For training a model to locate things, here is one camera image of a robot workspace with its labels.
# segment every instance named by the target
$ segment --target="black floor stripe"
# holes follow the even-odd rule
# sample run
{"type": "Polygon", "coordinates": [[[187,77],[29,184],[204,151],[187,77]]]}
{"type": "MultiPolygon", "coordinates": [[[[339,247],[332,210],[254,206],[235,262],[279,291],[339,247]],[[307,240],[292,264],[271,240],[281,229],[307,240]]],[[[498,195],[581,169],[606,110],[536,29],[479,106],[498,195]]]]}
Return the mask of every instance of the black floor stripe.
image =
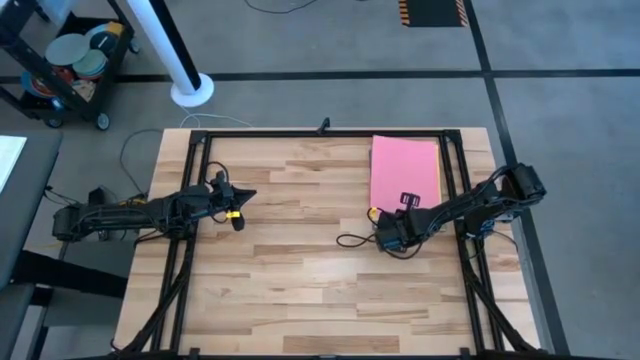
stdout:
{"type": "MultiPolygon", "coordinates": [[[[487,88],[487,93],[489,95],[489,101],[491,102],[491,109],[493,111],[496,128],[498,130],[500,145],[502,146],[507,164],[516,164],[518,160],[516,157],[515,149],[513,147],[513,141],[511,140],[511,135],[509,134],[507,121],[504,116],[504,110],[500,101],[500,95],[496,86],[494,73],[491,71],[491,63],[489,62],[489,56],[484,43],[484,39],[482,37],[482,32],[480,31],[478,18],[476,16],[475,9],[473,8],[471,0],[464,0],[464,4],[467,9],[467,15],[469,17],[469,27],[471,28],[471,34],[473,35],[473,41],[478,53],[480,66],[482,70],[485,71],[484,81],[487,88]]],[[[531,259],[533,276],[535,278],[536,288],[540,295],[543,315],[547,323],[553,351],[559,355],[569,355],[569,345],[567,343],[567,339],[562,326],[562,321],[560,319],[558,305],[553,295],[549,273],[547,272],[547,267],[545,265],[542,248],[540,247],[540,241],[538,239],[538,234],[533,223],[533,216],[531,214],[531,211],[525,211],[522,214],[520,221],[522,223],[525,243],[527,249],[529,250],[529,258],[531,259]]]]}
{"type": "MultiPolygon", "coordinates": [[[[495,79],[640,77],[640,69],[566,70],[365,70],[211,73],[214,81],[373,80],[373,79],[495,79]]],[[[120,74],[116,83],[168,83],[166,74],[120,74]]],[[[0,76],[0,85],[20,84],[19,76],[0,76]]]]}

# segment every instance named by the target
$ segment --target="black clip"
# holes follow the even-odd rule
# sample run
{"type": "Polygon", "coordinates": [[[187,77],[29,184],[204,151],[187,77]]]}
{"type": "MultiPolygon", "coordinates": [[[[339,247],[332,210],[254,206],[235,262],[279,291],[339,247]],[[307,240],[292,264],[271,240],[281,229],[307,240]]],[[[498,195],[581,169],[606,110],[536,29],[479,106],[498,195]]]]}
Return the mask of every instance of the black clip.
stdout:
{"type": "Polygon", "coordinates": [[[329,119],[328,117],[324,118],[324,120],[322,120],[322,125],[320,125],[318,130],[316,130],[316,134],[318,134],[319,136],[326,134],[327,128],[330,126],[331,126],[331,119],[329,119]]]}
{"type": "Polygon", "coordinates": [[[400,194],[400,202],[407,205],[407,211],[409,211],[411,208],[420,206],[420,196],[403,192],[400,194]]]}

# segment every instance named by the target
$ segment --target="black floor mat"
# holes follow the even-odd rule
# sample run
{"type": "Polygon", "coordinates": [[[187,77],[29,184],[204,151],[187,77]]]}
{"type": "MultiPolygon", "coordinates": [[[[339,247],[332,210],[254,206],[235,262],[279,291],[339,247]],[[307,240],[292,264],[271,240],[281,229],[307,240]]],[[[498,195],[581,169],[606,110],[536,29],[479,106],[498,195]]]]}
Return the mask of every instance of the black floor mat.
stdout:
{"type": "Polygon", "coordinates": [[[408,27],[469,26],[463,0],[399,0],[400,19],[408,27]]]}

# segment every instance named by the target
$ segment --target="cart wheel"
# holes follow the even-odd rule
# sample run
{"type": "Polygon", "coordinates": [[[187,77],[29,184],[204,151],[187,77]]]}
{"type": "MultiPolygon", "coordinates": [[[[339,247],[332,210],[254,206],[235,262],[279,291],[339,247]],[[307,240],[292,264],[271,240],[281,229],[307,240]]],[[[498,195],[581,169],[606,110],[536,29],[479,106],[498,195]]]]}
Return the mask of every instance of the cart wheel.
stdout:
{"type": "Polygon", "coordinates": [[[50,128],[53,128],[53,129],[57,129],[57,128],[62,126],[62,120],[61,119],[45,119],[43,121],[44,121],[45,125],[47,125],[50,128]]]}
{"type": "Polygon", "coordinates": [[[138,39],[136,38],[131,39],[131,41],[129,42],[129,51],[131,51],[134,54],[140,53],[140,44],[138,44],[138,39]]]}
{"type": "Polygon", "coordinates": [[[105,131],[109,128],[109,125],[111,125],[111,120],[109,120],[107,114],[101,113],[98,119],[96,119],[96,127],[99,130],[105,131]]]}

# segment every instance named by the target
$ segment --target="black bracket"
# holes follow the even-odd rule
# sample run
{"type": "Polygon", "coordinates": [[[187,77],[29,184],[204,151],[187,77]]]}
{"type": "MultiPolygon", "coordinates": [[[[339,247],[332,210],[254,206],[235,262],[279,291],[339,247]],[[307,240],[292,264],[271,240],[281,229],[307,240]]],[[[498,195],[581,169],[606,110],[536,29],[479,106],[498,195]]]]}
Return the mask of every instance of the black bracket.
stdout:
{"type": "Polygon", "coordinates": [[[316,134],[318,134],[318,136],[325,135],[327,133],[327,128],[329,128],[330,126],[331,126],[331,119],[329,119],[328,117],[324,118],[318,130],[316,130],[316,134]]]}
{"type": "Polygon", "coordinates": [[[191,136],[189,137],[189,145],[195,145],[201,142],[206,136],[207,132],[204,130],[191,131],[191,136]]]}

